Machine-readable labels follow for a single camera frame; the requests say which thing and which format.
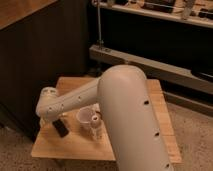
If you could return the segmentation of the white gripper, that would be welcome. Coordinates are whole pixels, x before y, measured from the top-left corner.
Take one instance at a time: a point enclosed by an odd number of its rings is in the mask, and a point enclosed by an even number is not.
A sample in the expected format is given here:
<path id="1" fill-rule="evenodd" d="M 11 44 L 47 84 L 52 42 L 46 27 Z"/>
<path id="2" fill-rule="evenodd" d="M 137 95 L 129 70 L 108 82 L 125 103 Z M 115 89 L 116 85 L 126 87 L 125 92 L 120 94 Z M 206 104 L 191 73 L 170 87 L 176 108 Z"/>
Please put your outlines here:
<path id="1" fill-rule="evenodd" d="M 60 117 L 62 119 L 65 119 L 68 117 L 68 114 L 67 113 L 63 113 L 63 114 L 59 114 L 59 115 L 55 115 L 55 116 L 47 116 L 47 117 L 44 117 L 44 118 L 40 118 L 40 127 L 43 127 L 46 123 L 49 123 L 49 122 L 54 122 L 58 119 L 60 119 Z"/>

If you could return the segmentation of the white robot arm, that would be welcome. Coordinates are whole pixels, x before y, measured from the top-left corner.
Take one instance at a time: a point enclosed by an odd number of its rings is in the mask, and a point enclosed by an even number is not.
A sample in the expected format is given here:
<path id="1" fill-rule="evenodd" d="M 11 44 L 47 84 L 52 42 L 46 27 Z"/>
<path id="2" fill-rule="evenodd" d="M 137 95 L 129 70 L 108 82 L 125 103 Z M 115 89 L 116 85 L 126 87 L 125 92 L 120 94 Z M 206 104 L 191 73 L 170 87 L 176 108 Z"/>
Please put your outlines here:
<path id="1" fill-rule="evenodd" d="M 136 66 L 115 65 L 64 95 L 45 87 L 36 114 L 55 121 L 64 112 L 94 103 L 99 105 L 119 171 L 174 171 L 147 77 Z"/>

